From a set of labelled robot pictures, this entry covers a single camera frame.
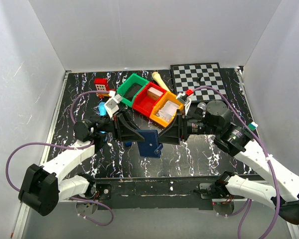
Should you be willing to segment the navy blue card holder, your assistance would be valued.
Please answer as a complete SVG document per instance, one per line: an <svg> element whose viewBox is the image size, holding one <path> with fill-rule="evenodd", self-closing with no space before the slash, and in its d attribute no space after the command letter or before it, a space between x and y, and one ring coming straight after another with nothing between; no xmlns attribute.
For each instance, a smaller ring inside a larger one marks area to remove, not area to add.
<svg viewBox="0 0 299 239"><path fill-rule="evenodd" d="M137 132L145 139L144 142L137 142L140 157L160 158L163 144L158 141L157 130L137 130Z"/></svg>

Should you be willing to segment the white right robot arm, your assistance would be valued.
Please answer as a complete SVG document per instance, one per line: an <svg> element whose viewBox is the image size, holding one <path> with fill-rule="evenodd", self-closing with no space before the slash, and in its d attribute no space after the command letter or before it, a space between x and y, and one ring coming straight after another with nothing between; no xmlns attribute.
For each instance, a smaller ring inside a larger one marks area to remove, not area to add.
<svg viewBox="0 0 299 239"><path fill-rule="evenodd" d="M207 196L242 196L260 202L285 221L299 225L299 176L265 155L259 143L245 128L231 122L233 112L223 101L210 101L206 111L185 115L177 111L174 120L158 135L161 143L180 144L190 135L213 134L214 144L223 152L243 162L257 172L267 184L248 181L225 171L207 189L199 193Z"/></svg>

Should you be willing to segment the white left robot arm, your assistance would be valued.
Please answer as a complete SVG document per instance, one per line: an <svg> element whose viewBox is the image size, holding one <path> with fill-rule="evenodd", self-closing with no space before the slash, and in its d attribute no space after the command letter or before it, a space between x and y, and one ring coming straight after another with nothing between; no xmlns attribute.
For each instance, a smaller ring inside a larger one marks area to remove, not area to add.
<svg viewBox="0 0 299 239"><path fill-rule="evenodd" d="M93 198L96 183L90 176L66 176L84 160L92 157L105 144L107 133L125 142L144 142L138 126L125 110L114 116L91 116L74 124L76 142L54 159L41 166L33 164L26 170L18 198L42 216L53 211L59 201L73 196Z"/></svg>

